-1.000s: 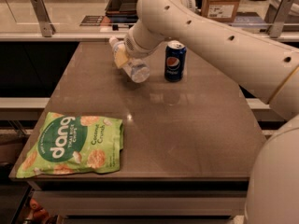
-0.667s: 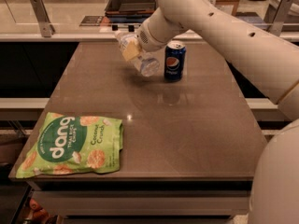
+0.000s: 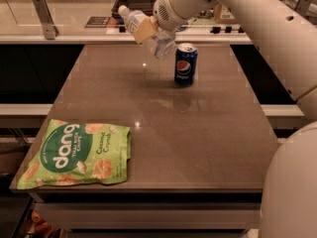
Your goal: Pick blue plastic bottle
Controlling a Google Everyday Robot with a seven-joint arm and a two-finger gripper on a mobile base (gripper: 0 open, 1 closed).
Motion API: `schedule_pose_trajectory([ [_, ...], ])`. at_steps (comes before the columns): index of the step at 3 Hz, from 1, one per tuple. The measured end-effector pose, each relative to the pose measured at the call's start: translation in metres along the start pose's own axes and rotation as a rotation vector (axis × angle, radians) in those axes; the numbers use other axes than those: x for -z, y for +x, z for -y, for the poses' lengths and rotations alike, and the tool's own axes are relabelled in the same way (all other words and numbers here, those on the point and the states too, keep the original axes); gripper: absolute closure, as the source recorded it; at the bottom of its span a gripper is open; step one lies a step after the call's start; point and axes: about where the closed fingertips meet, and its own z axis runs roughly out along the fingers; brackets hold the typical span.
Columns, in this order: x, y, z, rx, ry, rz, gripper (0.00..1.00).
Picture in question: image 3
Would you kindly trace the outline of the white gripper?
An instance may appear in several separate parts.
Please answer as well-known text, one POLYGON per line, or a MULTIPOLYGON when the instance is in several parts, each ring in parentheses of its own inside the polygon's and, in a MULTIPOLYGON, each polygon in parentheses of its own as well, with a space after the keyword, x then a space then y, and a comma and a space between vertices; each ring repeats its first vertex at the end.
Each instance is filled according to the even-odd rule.
POLYGON ((133 33, 137 44, 141 44, 155 35, 159 26, 164 30, 172 32, 185 22, 185 20, 178 16, 173 10, 169 0, 157 0, 154 4, 153 15, 155 17, 146 17, 133 33))

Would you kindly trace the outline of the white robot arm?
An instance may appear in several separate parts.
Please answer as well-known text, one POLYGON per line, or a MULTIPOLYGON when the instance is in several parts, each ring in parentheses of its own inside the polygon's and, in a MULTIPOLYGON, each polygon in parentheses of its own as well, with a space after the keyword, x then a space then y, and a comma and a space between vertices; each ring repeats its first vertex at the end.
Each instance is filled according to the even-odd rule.
POLYGON ((172 31, 216 3, 225 5, 290 90, 309 124, 274 154, 264 182, 259 238, 317 238, 316 30, 279 0, 157 0, 134 38, 172 31))

